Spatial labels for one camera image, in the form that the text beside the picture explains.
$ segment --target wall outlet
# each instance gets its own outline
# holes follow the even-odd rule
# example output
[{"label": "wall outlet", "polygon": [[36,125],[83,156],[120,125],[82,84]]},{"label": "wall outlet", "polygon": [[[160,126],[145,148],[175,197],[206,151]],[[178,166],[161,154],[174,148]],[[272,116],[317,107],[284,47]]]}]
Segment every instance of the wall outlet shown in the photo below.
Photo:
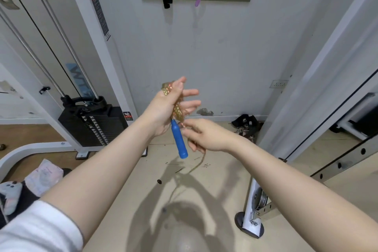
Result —
[{"label": "wall outlet", "polygon": [[272,89],[283,89],[286,87],[289,80],[273,80],[272,84],[270,85],[270,88]]}]

